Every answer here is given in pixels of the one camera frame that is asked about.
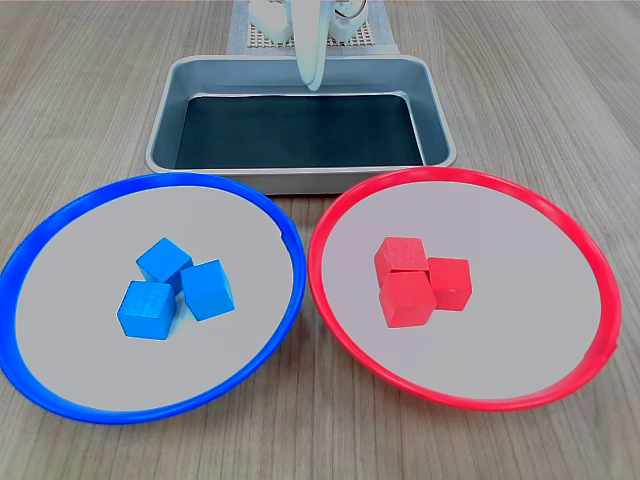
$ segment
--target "white robotic gripper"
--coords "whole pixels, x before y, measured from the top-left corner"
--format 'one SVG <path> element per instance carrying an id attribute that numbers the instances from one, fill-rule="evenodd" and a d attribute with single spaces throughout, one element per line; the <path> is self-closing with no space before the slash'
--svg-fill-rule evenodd
<path id="1" fill-rule="evenodd" d="M 327 40 L 347 43 L 369 17 L 367 0 L 251 0 L 249 21 L 276 44 L 295 38 L 300 76 L 310 90 L 322 83 Z"/>

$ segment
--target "metal tray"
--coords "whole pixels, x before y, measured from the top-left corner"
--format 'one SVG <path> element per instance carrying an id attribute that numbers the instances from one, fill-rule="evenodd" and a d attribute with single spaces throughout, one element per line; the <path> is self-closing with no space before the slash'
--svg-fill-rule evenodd
<path id="1" fill-rule="evenodd" d="M 199 97 L 396 95 L 407 103 L 420 165 L 313 168 L 176 167 L 189 102 Z M 193 56 L 171 66 L 146 152 L 155 172 L 215 174 L 266 195 L 337 194 L 373 175 L 448 166 L 456 150 L 427 65 L 409 56 L 328 57 L 322 87 L 310 92 L 294 57 Z"/>

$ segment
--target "wooden table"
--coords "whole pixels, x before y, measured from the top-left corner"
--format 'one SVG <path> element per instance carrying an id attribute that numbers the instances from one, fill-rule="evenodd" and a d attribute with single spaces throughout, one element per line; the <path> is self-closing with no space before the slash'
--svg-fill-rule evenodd
<path id="1" fill-rule="evenodd" d="M 640 478 L 640 3 L 388 4 L 431 66 L 457 166 L 524 184 L 601 245 L 623 298 L 620 348 L 547 408 L 482 414 L 374 378 L 307 295 L 257 374 L 170 420 L 58 418 L 0 379 L 0 478 Z M 225 52 L 231 3 L 0 3 L 0 263 L 90 190 L 147 172 L 169 65 Z M 278 199 L 308 245 L 332 198 Z"/>

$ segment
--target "wooden block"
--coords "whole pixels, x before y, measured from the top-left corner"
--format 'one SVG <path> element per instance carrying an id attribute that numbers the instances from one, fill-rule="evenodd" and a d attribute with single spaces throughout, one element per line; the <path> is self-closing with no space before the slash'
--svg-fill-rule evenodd
<path id="1" fill-rule="evenodd" d="M 392 272 L 426 272 L 429 262 L 419 238 L 387 237 L 375 255 L 378 285 Z"/>
<path id="2" fill-rule="evenodd" d="M 118 310 L 118 320 L 127 337 L 166 340 L 175 313 L 176 299 L 171 285 L 133 281 Z"/>
<path id="3" fill-rule="evenodd" d="M 428 275 L 437 310 L 464 310 L 472 292 L 468 260 L 429 258 Z"/>
<path id="4" fill-rule="evenodd" d="M 191 257 L 167 238 L 151 247 L 136 263 L 145 280 L 168 283 L 176 295 L 182 291 L 180 271 L 193 266 Z"/>
<path id="5" fill-rule="evenodd" d="M 180 274 L 184 300 L 196 320 L 217 317 L 236 308 L 229 278 L 219 260 L 187 268 Z"/>
<path id="6" fill-rule="evenodd" d="M 380 290 L 380 304 L 390 328 L 416 327 L 427 323 L 436 298 L 425 272 L 391 272 Z"/>

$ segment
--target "blue plate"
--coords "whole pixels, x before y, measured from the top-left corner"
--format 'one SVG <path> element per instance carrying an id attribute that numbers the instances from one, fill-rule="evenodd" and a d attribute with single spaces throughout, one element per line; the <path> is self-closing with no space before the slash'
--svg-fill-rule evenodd
<path id="1" fill-rule="evenodd" d="M 208 187 L 240 196 L 269 215 L 279 227 L 293 266 L 291 300 L 277 330 L 264 348 L 231 378 L 188 400 L 144 411 L 111 412 L 65 400 L 44 387 L 29 371 L 16 337 L 16 308 L 29 269 L 45 245 L 75 219 L 112 200 L 163 187 Z M 135 177 L 107 185 L 71 202 L 42 222 L 16 249 L 0 276 L 0 368 L 27 398 L 55 414 L 100 424 L 131 424 L 159 420 L 192 410 L 236 387 L 253 374 L 280 346 L 300 312 L 306 284 L 302 241 L 293 222 L 267 197 L 246 185 L 221 177 L 194 173 L 165 173 Z"/>

